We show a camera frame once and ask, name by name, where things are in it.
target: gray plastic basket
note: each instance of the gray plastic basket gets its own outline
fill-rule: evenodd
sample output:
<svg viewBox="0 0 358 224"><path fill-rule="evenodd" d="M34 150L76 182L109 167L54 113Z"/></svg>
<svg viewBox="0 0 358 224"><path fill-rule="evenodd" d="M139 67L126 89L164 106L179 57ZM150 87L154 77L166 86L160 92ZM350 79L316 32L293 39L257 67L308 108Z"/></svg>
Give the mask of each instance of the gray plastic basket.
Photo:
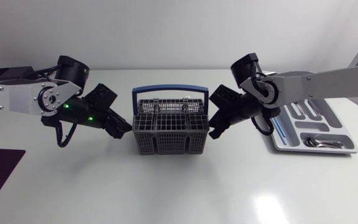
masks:
<svg viewBox="0 0 358 224"><path fill-rule="evenodd" d="M201 99L139 100L137 94L158 90L204 93ZM208 89L190 85L154 85L134 88L133 131L142 155L201 154L209 131Z"/></svg>

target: white wall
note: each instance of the white wall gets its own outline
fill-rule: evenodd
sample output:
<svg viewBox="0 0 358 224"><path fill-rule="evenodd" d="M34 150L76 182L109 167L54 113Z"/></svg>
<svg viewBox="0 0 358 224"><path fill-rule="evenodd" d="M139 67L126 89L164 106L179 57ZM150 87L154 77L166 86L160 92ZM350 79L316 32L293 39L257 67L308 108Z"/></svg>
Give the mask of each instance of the white wall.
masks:
<svg viewBox="0 0 358 224"><path fill-rule="evenodd" d="M346 67L358 0L0 0L0 67L229 68L256 52L264 70Z"/></svg>

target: black cable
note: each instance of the black cable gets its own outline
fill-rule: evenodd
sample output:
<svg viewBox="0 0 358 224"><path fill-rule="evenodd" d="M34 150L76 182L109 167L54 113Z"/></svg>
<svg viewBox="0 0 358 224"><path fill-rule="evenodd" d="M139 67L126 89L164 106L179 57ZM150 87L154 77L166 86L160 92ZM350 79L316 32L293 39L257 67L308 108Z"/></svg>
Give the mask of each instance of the black cable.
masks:
<svg viewBox="0 0 358 224"><path fill-rule="evenodd" d="M263 77L266 77L265 73L263 72L256 72L256 74L262 75Z"/></svg>
<svg viewBox="0 0 358 224"><path fill-rule="evenodd" d="M48 80L48 82L52 82L52 80L49 78L50 74L52 74L53 71L48 72L47 74L41 74L41 76L43 76L44 78L46 78Z"/></svg>
<svg viewBox="0 0 358 224"><path fill-rule="evenodd" d="M264 118L264 120L265 120L267 126L269 127L269 131L265 131L262 128L260 128L258 123L256 123L255 117L251 118L251 121L254 124L254 126L256 127L256 129L258 129L258 131L261 132L262 134L269 136L269 135L273 134L273 131L274 131L273 123L271 122L270 119Z"/></svg>
<svg viewBox="0 0 358 224"><path fill-rule="evenodd" d="M52 68L46 68L46 69L41 69L41 70L38 70L38 71L34 71L34 72L31 72L31 73L27 74L27 75L24 77L24 79L26 79L26 78L32 78L32 77L34 77L34 76L36 76L36 75L42 75L42 74L44 74L45 72L54 72L54 71L58 70L60 67L61 67L61 65L56 65L56 66L54 66L54 67L52 67Z"/></svg>
<svg viewBox="0 0 358 224"><path fill-rule="evenodd" d="M55 127L57 145L60 146L60 147L66 147L67 144L70 142L70 139L71 139L71 137L73 136L76 127L77 127L77 124L73 124L73 125L71 126L70 131L69 131L68 134L66 135L66 139L62 142L62 138L63 138L63 128L62 128L62 124L59 122L59 125Z"/></svg>
<svg viewBox="0 0 358 224"><path fill-rule="evenodd" d="M262 94L264 97L267 97L269 95L269 93L267 92L267 90L263 90L261 87L258 86L258 83L256 82L256 67L254 65L254 63L251 64L251 82L252 82L252 86L260 93Z"/></svg>

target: white tabletop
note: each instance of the white tabletop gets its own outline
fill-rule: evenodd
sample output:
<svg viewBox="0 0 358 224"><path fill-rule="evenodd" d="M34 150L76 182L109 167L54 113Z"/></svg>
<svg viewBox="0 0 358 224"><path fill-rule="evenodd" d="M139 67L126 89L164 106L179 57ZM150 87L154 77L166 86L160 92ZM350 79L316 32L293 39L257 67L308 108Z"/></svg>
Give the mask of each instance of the white tabletop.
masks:
<svg viewBox="0 0 358 224"><path fill-rule="evenodd" d="M131 124L134 87L237 89L229 70L91 71L85 92L97 83L118 94L111 108ZM138 98L186 95L202 97ZM358 106L329 103L358 146ZM202 155L140 156L133 133L84 126L66 148L55 141L40 117L0 113L0 148L26 150L0 191L0 223L358 223L358 153L280 152L250 121L208 137Z"/></svg>

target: white cutlery tray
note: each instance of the white cutlery tray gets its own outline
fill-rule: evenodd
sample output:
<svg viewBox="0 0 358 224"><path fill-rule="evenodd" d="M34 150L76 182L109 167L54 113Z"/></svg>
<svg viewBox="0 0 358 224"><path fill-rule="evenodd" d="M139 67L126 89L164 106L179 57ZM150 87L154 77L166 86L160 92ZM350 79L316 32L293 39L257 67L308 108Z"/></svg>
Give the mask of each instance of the white cutlery tray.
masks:
<svg viewBox="0 0 358 224"><path fill-rule="evenodd" d="M286 134L287 144L284 144L277 128L272 134L275 147L280 151L301 151L301 152L328 152L350 154L357 153L358 148L354 144L346 127L336 116L335 112L324 99L311 100L321 115L317 115L307 100L299 101L302 107L302 115L296 105L289 104L280 107L281 113L276 117ZM317 140L333 140L343 143L342 149L331 149L328 147L309 147L305 139L313 137Z"/></svg>

